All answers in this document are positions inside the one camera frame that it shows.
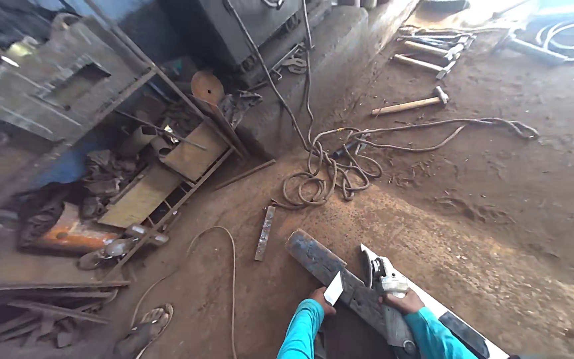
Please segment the tangled cable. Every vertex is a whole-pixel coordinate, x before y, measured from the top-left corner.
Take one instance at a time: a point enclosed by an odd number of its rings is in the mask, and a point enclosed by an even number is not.
[[[382,176],[383,172],[382,166],[380,166],[380,164],[376,160],[371,159],[370,157],[359,155],[358,152],[360,147],[357,147],[354,153],[352,154],[351,151],[349,151],[347,148],[347,143],[350,143],[352,141],[357,141],[358,143],[365,144],[366,146],[372,146],[375,148],[391,148],[393,150],[416,152],[416,153],[434,151],[437,150],[438,148],[441,148],[450,140],[452,140],[460,131],[462,131],[462,129],[464,129],[464,127],[466,127],[469,124],[507,126],[511,128],[515,134],[521,136],[524,139],[535,139],[539,136],[538,132],[534,128],[524,125],[523,123],[520,123],[518,121],[506,121],[501,118],[482,118],[482,119],[449,119],[446,121],[423,123],[418,125],[408,125],[394,128],[379,128],[376,130],[359,130],[358,128],[354,127],[342,127],[335,130],[321,132],[317,134],[315,138],[312,140],[311,131],[314,124],[314,116],[313,113],[311,112],[311,108],[309,105],[310,103],[309,94],[311,89],[311,61],[309,56],[309,52],[312,47],[311,29],[309,27],[309,18],[307,16],[306,0],[302,0],[303,20],[306,29],[305,60],[307,63],[307,72],[306,72],[307,78],[305,82],[304,95],[306,97],[307,114],[309,115],[309,128],[307,130],[307,138],[305,138],[305,136],[302,134],[302,131],[300,130],[298,122],[296,121],[296,117],[291,111],[291,108],[289,107],[287,102],[285,102],[283,96],[278,92],[278,89],[276,88],[275,83],[270,76],[269,70],[267,69],[267,65],[265,64],[265,61],[263,61],[263,57],[258,50],[258,46],[254,43],[254,40],[251,38],[251,35],[249,34],[249,31],[245,27],[245,24],[243,24],[243,21],[240,19],[239,14],[232,6],[230,0],[223,0],[223,3],[227,11],[229,11],[238,22],[240,29],[243,31],[243,34],[247,38],[247,44],[249,45],[251,51],[253,52],[254,56],[259,61],[260,65],[263,68],[263,71],[265,72],[265,77],[267,78],[269,85],[271,86],[273,92],[276,94],[276,97],[278,97],[278,100],[280,101],[283,108],[285,108],[285,111],[287,111],[287,114],[291,118],[291,124],[294,127],[296,133],[298,134],[303,148],[309,152],[309,156],[307,157],[307,171],[294,173],[293,175],[287,176],[283,180],[283,198],[286,201],[286,203],[280,202],[272,198],[272,202],[274,202],[275,206],[285,209],[300,209],[307,206],[321,206],[327,203],[329,196],[334,192],[336,186],[338,186],[342,190],[342,198],[344,200],[352,200],[355,192],[369,188],[369,186],[371,186],[370,179],[376,179]],[[366,139],[366,135],[379,132],[396,132],[396,131],[410,130],[411,128],[426,128],[431,126],[446,125],[449,123],[464,123],[464,124],[459,126],[458,129],[456,129],[441,143],[428,148],[421,148],[421,149],[404,148],[392,144],[377,144],[368,141]],[[345,144],[342,145],[344,148],[345,155],[349,158],[348,164],[342,164],[339,163],[337,160],[332,159],[329,155],[329,152],[323,149],[323,145],[320,142],[320,139],[325,135],[335,134],[344,131],[349,132],[349,136],[347,136]],[[314,157],[318,158],[315,169],[312,167],[312,161]],[[371,173],[366,169],[364,169],[358,163],[357,159],[362,159],[366,162],[371,163],[374,167],[376,167],[376,172]],[[320,170],[323,166],[326,166],[327,168],[327,174],[331,179],[331,185],[328,185],[326,180],[317,177],[318,173],[320,173]],[[350,171],[354,171],[355,174],[362,180],[361,185],[357,185],[352,182],[351,178],[349,177]],[[300,184],[298,184],[296,187],[298,199],[292,199],[287,194],[287,185],[289,184],[292,178],[297,177],[305,177],[305,180]],[[318,187],[318,190],[315,192],[314,195],[305,198],[305,195],[303,194],[303,187],[309,183],[315,184]]]

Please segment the rust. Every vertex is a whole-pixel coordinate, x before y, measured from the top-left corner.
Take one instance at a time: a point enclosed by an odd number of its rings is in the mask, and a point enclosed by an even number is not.
[[[121,232],[112,227],[82,223],[78,208],[66,202],[57,223],[35,240],[32,247],[88,253],[103,248],[120,235]]]

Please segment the turquoise shirt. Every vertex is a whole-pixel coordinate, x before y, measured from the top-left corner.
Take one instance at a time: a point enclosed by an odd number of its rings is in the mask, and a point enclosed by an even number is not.
[[[278,359],[313,359],[314,338],[324,317],[325,312],[318,302],[313,299],[301,301],[287,328]],[[404,320],[424,359],[476,359],[426,306],[405,315]]]

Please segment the hand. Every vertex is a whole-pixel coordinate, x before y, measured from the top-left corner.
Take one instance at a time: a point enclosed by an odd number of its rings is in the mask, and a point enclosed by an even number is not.
[[[398,298],[393,294],[386,294],[378,298],[379,303],[384,303],[385,305],[396,308],[403,315],[416,313],[418,310],[422,309],[424,303],[418,297],[418,293],[413,290],[407,290],[404,298]]]
[[[314,290],[309,295],[309,298],[317,301],[318,304],[323,306],[323,311],[325,312],[325,315],[335,315],[335,308],[332,307],[329,303],[327,303],[327,300],[325,300],[326,289],[327,287],[320,287],[317,290]]]

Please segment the angle grinder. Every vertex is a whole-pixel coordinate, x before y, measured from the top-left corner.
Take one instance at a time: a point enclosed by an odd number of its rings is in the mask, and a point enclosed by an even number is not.
[[[360,244],[364,272],[367,276],[365,286],[381,295],[392,294],[404,298],[409,290],[409,280],[398,272],[387,257],[380,257],[367,246]],[[398,359],[419,358],[420,351],[413,340],[409,326],[403,314],[387,305],[382,306],[387,327],[387,344]]]

